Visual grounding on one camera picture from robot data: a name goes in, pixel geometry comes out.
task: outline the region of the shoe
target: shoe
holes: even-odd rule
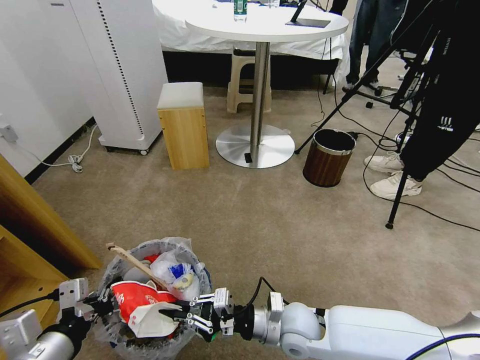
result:
[[[395,199],[397,190],[399,189],[400,179],[402,178],[403,171],[395,171],[389,178],[374,182],[370,185],[372,193],[380,198]],[[402,196],[415,196],[422,191],[422,182],[416,181],[410,176],[407,177],[405,187],[403,188]]]
[[[344,93],[348,93],[354,88],[355,84],[353,82],[347,82],[345,86],[342,86],[341,89]]]
[[[363,164],[369,169],[381,173],[394,173],[403,170],[404,163],[400,160],[400,154],[395,151],[387,151],[388,156],[369,156],[363,160]]]
[[[368,87],[374,90],[377,90],[380,86],[380,82],[378,79],[373,79],[368,82]]]

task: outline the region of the trash can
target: trash can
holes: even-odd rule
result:
[[[355,139],[344,131],[318,130],[313,135],[303,176],[318,187],[331,188],[338,185],[355,144]]]
[[[175,250],[175,257],[179,261],[192,265],[199,279],[200,294],[209,294],[212,291],[210,274],[205,264],[200,262],[192,251],[190,239],[165,237],[146,241],[131,249],[130,253],[138,260],[143,260],[147,256],[171,250]],[[122,281],[123,276],[131,268],[129,262],[116,256],[106,268],[98,286],[98,293],[112,283]],[[172,336],[136,338],[128,324],[122,322],[118,311],[99,318],[93,326],[93,332],[98,341],[108,342],[125,360],[173,360],[195,336],[193,329],[185,324],[179,324]]]

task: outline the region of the black pants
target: black pants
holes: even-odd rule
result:
[[[330,13],[342,15],[344,13],[345,8],[347,7],[348,2],[349,0],[333,0]]]
[[[358,0],[350,39],[350,72],[346,81],[355,84],[360,79],[360,63],[364,44],[368,43],[366,69],[370,69],[386,49],[390,34],[399,23],[406,0]],[[369,81],[376,80],[379,71]]]
[[[452,27],[441,30],[433,46],[428,64],[431,80],[420,117],[400,154],[405,171],[419,181],[452,156],[480,123],[474,87],[478,75],[473,73],[472,78],[459,75],[466,66],[462,49],[463,31],[467,31],[467,24],[471,24],[469,15],[465,13],[468,10],[465,4],[468,3],[459,3],[458,7],[462,4],[464,7],[449,18]]]

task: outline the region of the white cushion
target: white cushion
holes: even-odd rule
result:
[[[201,82],[169,82],[163,84],[157,109],[201,108],[204,87]]]

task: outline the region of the silver rim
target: silver rim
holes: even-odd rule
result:
[[[325,130],[329,130],[329,131],[335,131],[337,133],[342,133],[342,134],[345,134],[347,135],[350,139],[353,140],[353,147],[350,149],[350,150],[332,150],[331,148],[328,148],[328,147],[325,147],[324,145],[318,143],[318,141],[315,139],[316,135],[321,132],[321,131],[325,131]],[[357,142],[355,141],[355,139],[348,133],[346,133],[345,131],[341,131],[341,130],[337,130],[337,129],[320,129],[318,131],[315,132],[315,134],[313,134],[313,142],[315,143],[315,146],[318,150],[320,151],[323,151],[324,153],[327,153],[327,154],[330,154],[330,155],[349,155],[352,153],[352,151],[355,149],[355,146],[357,145]]]

